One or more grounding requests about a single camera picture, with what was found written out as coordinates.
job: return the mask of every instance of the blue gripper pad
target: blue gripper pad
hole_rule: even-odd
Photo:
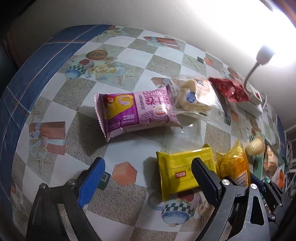
[[[79,198],[77,202],[81,208],[91,201],[105,168],[105,160],[100,157],[96,166],[92,169],[79,189]]]

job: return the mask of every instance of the cream-colored pastry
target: cream-colored pastry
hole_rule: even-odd
[[[255,136],[254,140],[252,140],[246,146],[246,152],[249,156],[259,155],[262,156],[265,151],[265,143],[262,137]]]
[[[187,111],[207,112],[215,105],[216,94],[207,80],[194,78],[180,86],[177,98]]]

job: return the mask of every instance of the pink snack package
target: pink snack package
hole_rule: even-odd
[[[157,126],[182,127],[173,109],[169,86],[153,91],[94,94],[96,115],[107,139]]]

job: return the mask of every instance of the lamp head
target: lamp head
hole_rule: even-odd
[[[258,61],[259,64],[264,65],[268,61],[270,61],[273,55],[274,55],[274,51],[269,47],[267,47],[266,45],[263,45],[257,53],[256,60]]]

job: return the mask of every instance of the blue fabric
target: blue fabric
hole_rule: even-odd
[[[12,217],[12,161],[22,128],[42,90],[59,68],[109,25],[66,28],[40,47],[13,77],[0,99],[0,202]]]
[[[286,154],[286,139],[285,139],[285,134],[284,134],[284,128],[281,124],[281,120],[278,117],[278,132],[279,132],[279,140],[280,140],[280,156],[285,159],[285,154]]]

